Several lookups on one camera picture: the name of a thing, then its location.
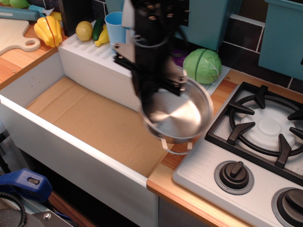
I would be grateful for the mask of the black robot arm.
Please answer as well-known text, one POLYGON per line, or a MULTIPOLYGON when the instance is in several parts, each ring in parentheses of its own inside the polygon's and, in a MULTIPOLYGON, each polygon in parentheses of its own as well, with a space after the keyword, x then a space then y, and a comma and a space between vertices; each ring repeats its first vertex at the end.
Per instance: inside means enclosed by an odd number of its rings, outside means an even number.
POLYGON ((188 20, 187 0, 133 0, 134 26, 130 44, 115 43, 115 63, 130 70, 137 110, 164 89, 174 95, 185 91, 186 73, 172 57, 175 33, 188 20))

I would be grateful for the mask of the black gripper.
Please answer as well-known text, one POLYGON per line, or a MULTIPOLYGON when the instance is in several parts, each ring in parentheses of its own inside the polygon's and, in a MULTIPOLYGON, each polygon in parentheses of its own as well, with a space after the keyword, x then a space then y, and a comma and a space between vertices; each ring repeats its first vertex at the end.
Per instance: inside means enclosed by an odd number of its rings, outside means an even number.
POLYGON ((139 42, 113 44, 115 63, 132 74, 134 93, 138 99, 138 113, 152 100, 152 95, 163 88, 177 96, 185 91, 187 78, 175 66, 167 42, 143 45, 139 42))

